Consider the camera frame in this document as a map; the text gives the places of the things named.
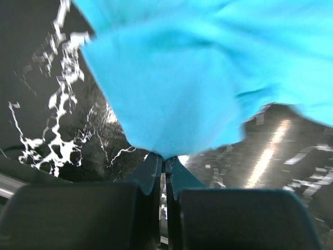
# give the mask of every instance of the towel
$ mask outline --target towel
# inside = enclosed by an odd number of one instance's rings
[[[332,0],[74,0],[129,143],[164,159],[244,139],[269,103],[333,126]]]

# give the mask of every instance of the cyan fabric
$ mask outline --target cyan fabric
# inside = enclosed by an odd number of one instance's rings
[[[163,158],[244,138],[263,105],[333,126],[332,0],[74,0],[128,141]]]

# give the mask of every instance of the black marble surface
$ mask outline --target black marble surface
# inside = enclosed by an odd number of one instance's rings
[[[75,38],[93,32],[78,10],[69,0],[0,1],[0,10],[0,160],[72,182],[132,171],[147,152],[127,142],[80,55]],[[213,188],[296,192],[333,249],[333,129],[272,105],[246,130],[243,142],[180,158]]]

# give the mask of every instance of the blue cloth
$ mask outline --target blue cloth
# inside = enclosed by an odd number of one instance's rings
[[[244,138],[263,105],[333,126],[331,0],[75,0],[128,141],[164,158]]]

